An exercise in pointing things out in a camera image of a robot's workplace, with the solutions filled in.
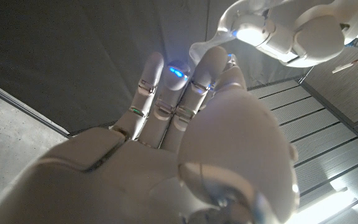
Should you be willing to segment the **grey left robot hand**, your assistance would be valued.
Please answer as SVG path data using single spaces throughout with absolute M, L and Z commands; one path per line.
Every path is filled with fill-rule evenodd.
M 264 12 L 278 7 L 281 16 L 296 13 L 289 1 L 236 1 L 218 29 L 288 67 L 311 67 L 338 56 L 358 36 L 358 1 L 332 1 L 302 12 L 282 25 Z

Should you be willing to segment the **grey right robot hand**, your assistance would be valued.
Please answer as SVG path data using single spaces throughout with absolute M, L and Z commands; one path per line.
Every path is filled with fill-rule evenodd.
M 153 53 L 131 108 L 49 149 L 0 201 L 0 223 L 285 223 L 296 149 L 222 47 L 195 71 Z

